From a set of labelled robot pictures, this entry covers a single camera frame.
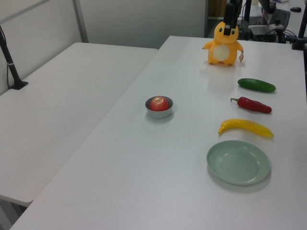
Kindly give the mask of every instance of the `green plate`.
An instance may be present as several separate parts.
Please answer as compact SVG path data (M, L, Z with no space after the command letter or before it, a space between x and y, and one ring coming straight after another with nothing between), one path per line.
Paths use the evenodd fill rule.
M267 155L256 146L229 140L212 146L207 154L209 169L221 180L250 185L263 180L271 170Z

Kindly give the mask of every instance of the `banana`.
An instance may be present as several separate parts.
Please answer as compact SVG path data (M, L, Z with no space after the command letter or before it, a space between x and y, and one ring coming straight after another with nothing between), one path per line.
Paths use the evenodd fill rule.
M239 119L239 118L225 120L221 124L221 128L219 129L218 133L222 134L224 131L232 128L242 128L250 132L256 133L265 138L273 137L273 133L267 127L262 126L253 121Z

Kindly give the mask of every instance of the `yellow plush toy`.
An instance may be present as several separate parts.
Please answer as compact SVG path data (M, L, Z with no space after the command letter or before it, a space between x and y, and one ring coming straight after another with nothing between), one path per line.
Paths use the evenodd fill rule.
M230 35L224 35L225 23L221 22L214 30L214 39L206 43L203 49L208 49L208 62L210 65L222 62L233 65L236 61L237 50L241 51L240 62L243 59L243 47L237 41L238 27L231 29Z

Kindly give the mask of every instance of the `small bowl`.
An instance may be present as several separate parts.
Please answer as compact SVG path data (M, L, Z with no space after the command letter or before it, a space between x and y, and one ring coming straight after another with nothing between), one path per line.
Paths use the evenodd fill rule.
M159 111L159 112L149 109L150 102L155 97L149 98L145 103L145 106L146 106L146 109L147 109L149 116L156 118L156 119L163 119L163 118L170 116L171 113L172 113L173 101L169 97L164 97L168 102L169 109L166 109L164 111Z

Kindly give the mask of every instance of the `red apple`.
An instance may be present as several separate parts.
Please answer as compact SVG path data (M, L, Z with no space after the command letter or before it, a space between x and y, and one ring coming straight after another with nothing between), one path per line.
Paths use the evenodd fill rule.
M149 109L157 112L169 109L167 99L164 97L154 97L150 102Z

